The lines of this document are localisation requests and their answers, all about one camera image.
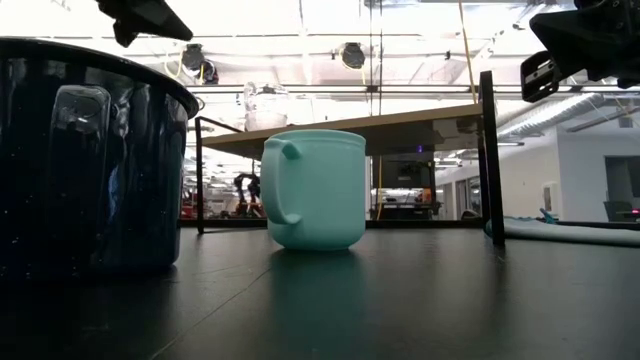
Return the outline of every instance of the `wall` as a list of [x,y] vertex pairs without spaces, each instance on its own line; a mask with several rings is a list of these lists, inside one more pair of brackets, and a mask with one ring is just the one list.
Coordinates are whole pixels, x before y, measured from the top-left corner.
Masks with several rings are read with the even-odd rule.
[[600,133],[558,132],[564,219],[607,222],[605,156],[640,155],[640,129]]
[[[527,138],[523,147],[501,147],[500,180],[502,183],[502,203],[506,216],[538,217],[544,205],[542,187],[549,182],[560,183],[560,167],[555,129],[547,130],[544,136]],[[452,181],[478,176],[477,161],[462,168],[446,169],[436,175],[436,184],[443,185]],[[563,207],[560,199],[556,202],[560,218]]]

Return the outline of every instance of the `mint green mug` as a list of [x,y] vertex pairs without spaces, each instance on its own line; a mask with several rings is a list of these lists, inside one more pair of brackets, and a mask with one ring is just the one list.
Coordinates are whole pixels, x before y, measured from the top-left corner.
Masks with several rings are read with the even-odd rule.
[[262,203],[271,237],[298,250],[341,250],[365,230],[365,139],[299,130],[264,143]]

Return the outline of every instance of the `fluorescent light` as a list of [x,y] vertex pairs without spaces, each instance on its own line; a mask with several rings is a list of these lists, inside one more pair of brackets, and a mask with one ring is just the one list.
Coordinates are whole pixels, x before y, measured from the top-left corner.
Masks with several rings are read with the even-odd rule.
[[[284,85],[290,94],[304,93],[365,93],[366,86],[307,86],[307,85]],[[243,93],[244,86],[229,85],[209,85],[209,86],[187,86],[187,90],[193,94],[234,94]]]
[[394,85],[382,85],[380,87],[382,92],[392,93],[467,93],[471,89],[468,86],[394,86]]
[[[516,93],[517,94],[522,92],[522,87],[520,87],[520,85],[498,85],[493,87],[493,91],[497,93]],[[569,91],[571,91],[571,86],[558,87],[558,92],[569,92]]]
[[244,92],[242,85],[216,85],[216,86],[187,86],[187,90],[194,94],[235,94]]
[[523,142],[499,142],[498,146],[524,146]]
[[628,89],[620,89],[615,85],[611,86],[585,86],[582,91],[586,92],[623,92],[623,91],[640,91],[640,86],[633,86]]
[[493,91],[495,92],[507,92],[507,93],[519,93],[522,92],[522,87],[518,85],[513,86],[494,86]]

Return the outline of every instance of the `ceiling light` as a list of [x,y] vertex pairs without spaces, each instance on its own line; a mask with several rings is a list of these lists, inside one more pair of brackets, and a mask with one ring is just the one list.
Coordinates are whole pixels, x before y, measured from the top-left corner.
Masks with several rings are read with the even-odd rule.
[[359,43],[345,43],[340,51],[342,63],[349,69],[360,70],[364,65],[365,56]]
[[519,93],[522,92],[522,87],[519,85],[513,86],[494,86],[493,91],[497,93]]
[[615,85],[611,86],[585,86],[582,91],[587,92],[622,92],[622,91],[640,91],[640,86],[633,86],[628,89],[620,89]]
[[[187,86],[192,94],[242,94],[244,92],[243,86]],[[306,93],[365,93],[367,92],[366,86],[351,86],[351,85],[287,85],[287,91],[290,94],[306,94]]]

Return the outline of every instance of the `black mount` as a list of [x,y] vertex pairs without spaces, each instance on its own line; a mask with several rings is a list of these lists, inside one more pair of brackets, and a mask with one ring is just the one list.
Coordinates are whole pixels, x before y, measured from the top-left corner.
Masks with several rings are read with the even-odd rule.
[[164,0],[97,0],[100,11],[115,19],[118,44],[129,47],[139,33],[189,41],[193,33]]
[[640,83],[640,1],[576,0],[577,10],[538,14],[529,25],[548,51],[522,63],[522,98],[536,102],[586,69],[589,80],[617,77],[626,89]]

